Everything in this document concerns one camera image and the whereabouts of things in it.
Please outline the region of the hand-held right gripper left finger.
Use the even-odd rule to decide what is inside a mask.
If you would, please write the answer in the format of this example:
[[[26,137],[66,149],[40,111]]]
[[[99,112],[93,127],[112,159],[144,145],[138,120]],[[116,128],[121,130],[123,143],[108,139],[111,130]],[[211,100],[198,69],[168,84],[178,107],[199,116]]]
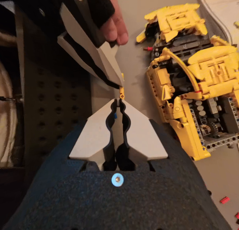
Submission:
[[[82,129],[69,158],[95,162],[100,171],[115,154],[112,126],[117,109],[117,99],[112,99],[91,115]]]

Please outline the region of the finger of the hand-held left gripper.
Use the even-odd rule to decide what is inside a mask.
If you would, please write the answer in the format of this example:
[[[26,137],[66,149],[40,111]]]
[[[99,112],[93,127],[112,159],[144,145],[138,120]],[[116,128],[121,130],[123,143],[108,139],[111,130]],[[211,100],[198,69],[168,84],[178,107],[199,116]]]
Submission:
[[[60,15],[66,28],[65,32],[91,55],[95,64],[103,70],[110,81],[123,87],[124,78],[115,57],[118,45],[105,41],[96,48],[64,3],[61,5]]]
[[[87,72],[101,79],[108,86],[119,89],[119,85],[110,81],[106,74],[94,62],[91,55],[67,33],[58,36],[58,44]]]

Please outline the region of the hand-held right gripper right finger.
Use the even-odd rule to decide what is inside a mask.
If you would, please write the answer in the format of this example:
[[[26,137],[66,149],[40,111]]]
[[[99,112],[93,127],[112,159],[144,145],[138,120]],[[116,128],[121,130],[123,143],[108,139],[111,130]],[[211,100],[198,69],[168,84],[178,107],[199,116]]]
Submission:
[[[122,114],[123,143],[116,150],[121,171],[134,171],[138,165],[168,157],[151,120],[125,100],[119,100]]]

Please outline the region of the yellow brick toy car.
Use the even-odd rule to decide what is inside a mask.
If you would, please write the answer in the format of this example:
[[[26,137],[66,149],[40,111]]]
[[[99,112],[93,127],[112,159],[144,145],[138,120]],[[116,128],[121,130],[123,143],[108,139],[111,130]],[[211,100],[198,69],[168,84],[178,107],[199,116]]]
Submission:
[[[163,123],[193,160],[239,142],[239,54],[208,37],[199,4],[166,6],[145,15],[136,42],[154,39],[146,71]]]

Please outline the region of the instruction booklet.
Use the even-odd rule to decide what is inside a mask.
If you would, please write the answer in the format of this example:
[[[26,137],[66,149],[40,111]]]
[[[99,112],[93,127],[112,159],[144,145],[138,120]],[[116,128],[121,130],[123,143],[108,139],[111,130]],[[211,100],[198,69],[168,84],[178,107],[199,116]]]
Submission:
[[[209,36],[217,35],[239,48],[239,0],[198,0]]]

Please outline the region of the person's left forearm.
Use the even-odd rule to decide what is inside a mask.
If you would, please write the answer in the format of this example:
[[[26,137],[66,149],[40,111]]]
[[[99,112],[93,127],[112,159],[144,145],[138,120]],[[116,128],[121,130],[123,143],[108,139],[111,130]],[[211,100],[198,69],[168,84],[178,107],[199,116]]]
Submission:
[[[49,38],[57,39],[65,32],[60,16],[61,4],[64,0],[0,0],[13,1],[22,12]]]

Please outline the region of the grey desk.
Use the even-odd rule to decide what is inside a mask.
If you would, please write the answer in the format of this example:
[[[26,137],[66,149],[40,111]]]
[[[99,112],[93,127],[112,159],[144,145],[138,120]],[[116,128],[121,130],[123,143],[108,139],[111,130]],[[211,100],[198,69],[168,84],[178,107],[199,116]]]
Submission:
[[[150,63],[148,52],[143,47],[151,46],[145,41],[136,45],[136,37],[144,30],[144,16],[164,6],[198,3],[198,0],[118,0],[125,25],[128,43],[120,46],[116,60],[124,73],[125,100],[148,118],[161,124],[159,112],[145,75]],[[239,149],[237,142],[231,147],[221,146],[211,153],[211,157],[193,162],[199,170],[212,200],[233,230],[239,225],[235,214],[239,211]],[[230,198],[226,204],[219,201]]]

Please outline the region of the person's left hand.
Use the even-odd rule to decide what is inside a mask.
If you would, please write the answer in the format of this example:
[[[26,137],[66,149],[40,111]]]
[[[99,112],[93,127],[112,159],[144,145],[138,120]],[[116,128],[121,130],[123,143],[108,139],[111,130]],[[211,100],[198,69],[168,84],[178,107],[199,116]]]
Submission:
[[[123,46],[129,40],[118,0],[87,0],[91,17],[106,41]]]

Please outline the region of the black dimpled mat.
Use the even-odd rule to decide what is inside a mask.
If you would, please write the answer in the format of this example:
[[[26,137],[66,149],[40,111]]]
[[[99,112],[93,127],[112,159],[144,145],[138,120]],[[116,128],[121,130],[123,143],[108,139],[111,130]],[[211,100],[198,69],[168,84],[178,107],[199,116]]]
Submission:
[[[90,76],[19,7],[15,12],[25,167],[38,169],[53,148],[92,114]]]

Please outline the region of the scattered small coloured pins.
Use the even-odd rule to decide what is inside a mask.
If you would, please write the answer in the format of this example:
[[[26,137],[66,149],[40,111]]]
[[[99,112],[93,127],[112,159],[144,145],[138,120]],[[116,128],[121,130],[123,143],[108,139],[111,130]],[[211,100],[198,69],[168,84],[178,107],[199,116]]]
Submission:
[[[207,190],[207,191],[208,191],[209,195],[212,196],[212,192],[211,192],[210,190]],[[226,204],[226,203],[229,202],[229,201],[230,201],[230,198],[227,197],[227,196],[225,196],[225,197],[222,198],[219,202],[220,202],[221,204]],[[235,214],[235,218],[236,218],[236,219],[239,219],[239,212],[237,212],[237,213]]]

